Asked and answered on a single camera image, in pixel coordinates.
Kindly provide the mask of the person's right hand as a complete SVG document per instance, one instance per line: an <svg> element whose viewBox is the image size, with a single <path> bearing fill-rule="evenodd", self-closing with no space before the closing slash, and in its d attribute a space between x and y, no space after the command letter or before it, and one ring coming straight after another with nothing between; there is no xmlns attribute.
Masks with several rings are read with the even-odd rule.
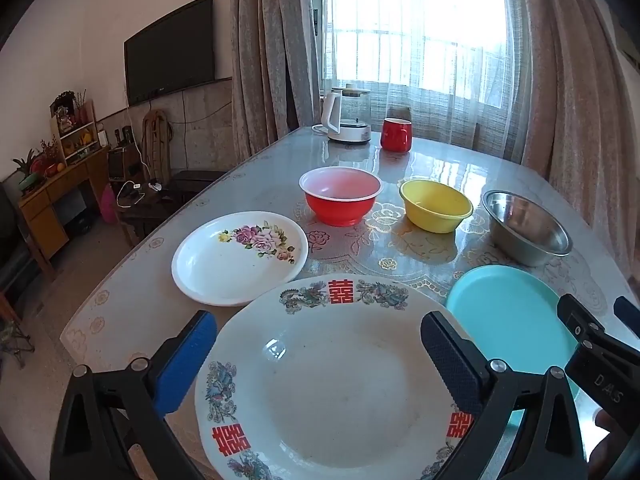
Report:
<svg viewBox="0 0 640 480"><path fill-rule="evenodd" d="M588 478L603 479L620 457L620 453L626 448L628 436L606 411L598 411L594 423L608 434L590 453Z"/></svg>

